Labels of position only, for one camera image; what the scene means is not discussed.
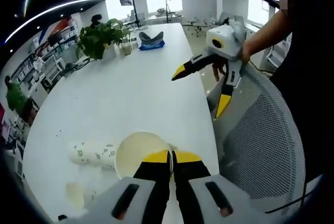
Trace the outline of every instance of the plant pot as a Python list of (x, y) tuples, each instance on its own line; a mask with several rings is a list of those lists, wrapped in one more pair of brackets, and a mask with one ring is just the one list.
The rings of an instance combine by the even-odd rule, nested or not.
[(116, 58), (115, 45), (111, 44), (106, 49), (104, 49), (103, 59), (104, 61), (112, 61)]

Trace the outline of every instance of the paper cup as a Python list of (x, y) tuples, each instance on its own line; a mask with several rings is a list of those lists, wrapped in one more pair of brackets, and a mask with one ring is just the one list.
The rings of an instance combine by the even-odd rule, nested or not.
[(148, 155), (168, 150), (169, 146), (159, 136), (148, 132), (137, 132), (126, 137), (115, 156), (115, 170), (120, 179), (133, 177), (142, 160)]
[(103, 148), (101, 164), (103, 168), (115, 168), (114, 160), (116, 155), (116, 148), (113, 144), (107, 144)]
[(89, 149), (88, 163), (94, 167), (102, 166), (102, 155), (105, 144), (99, 142), (88, 142), (87, 148)]
[(89, 150), (85, 142), (69, 144), (69, 159), (74, 164), (85, 164), (89, 159)]
[(66, 198), (77, 209), (89, 207), (97, 197), (95, 190), (84, 188), (77, 182), (66, 184)]

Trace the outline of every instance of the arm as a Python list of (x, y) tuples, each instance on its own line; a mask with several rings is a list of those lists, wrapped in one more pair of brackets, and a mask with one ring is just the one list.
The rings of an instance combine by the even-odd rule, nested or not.
[(244, 43), (244, 48), (251, 56), (277, 44), (291, 32), (292, 24), (290, 19), (279, 10), (253, 37)]
[(15, 107), (13, 105), (13, 102), (10, 99), (8, 99), (8, 96), (6, 96), (6, 98), (7, 98), (7, 103), (8, 103), (9, 109), (11, 109), (12, 111), (14, 111)]

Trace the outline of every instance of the potted plant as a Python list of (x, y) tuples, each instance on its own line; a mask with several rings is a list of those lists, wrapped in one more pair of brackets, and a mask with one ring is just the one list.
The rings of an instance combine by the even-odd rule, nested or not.
[(115, 55), (113, 44), (119, 45), (124, 37), (130, 35), (130, 31), (123, 29), (123, 23), (117, 19), (111, 19), (106, 23), (100, 23), (91, 27), (84, 27), (80, 31), (76, 54), (83, 53), (94, 60), (103, 59), (104, 50), (110, 45)]
[(157, 10), (157, 17), (162, 17), (164, 15), (166, 15), (166, 9), (165, 8), (159, 8)]

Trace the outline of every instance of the person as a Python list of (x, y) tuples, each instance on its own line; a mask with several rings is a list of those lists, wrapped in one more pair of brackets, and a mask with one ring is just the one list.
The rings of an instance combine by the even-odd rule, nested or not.
[(37, 56), (37, 54), (34, 54), (33, 59), (33, 68), (37, 71), (37, 73), (42, 73), (44, 68), (44, 60), (41, 57)]
[(91, 29), (95, 29), (97, 25), (100, 24), (100, 20), (102, 19), (101, 14), (96, 14), (91, 18), (92, 24), (90, 25)]
[[(330, 169), (328, 146), (333, 140), (331, 101), (333, 57), (330, 0), (280, 0), (280, 10), (246, 40), (241, 59), (271, 47), (292, 33), (283, 63), (270, 78), (289, 107), (304, 149), (306, 179), (309, 182)], [(216, 80), (222, 66), (212, 66)]]
[(20, 86), (12, 82), (9, 76), (5, 77), (5, 84), (8, 89), (6, 99), (9, 109), (15, 111), (22, 120), (31, 126), (36, 117), (32, 100), (23, 94)]

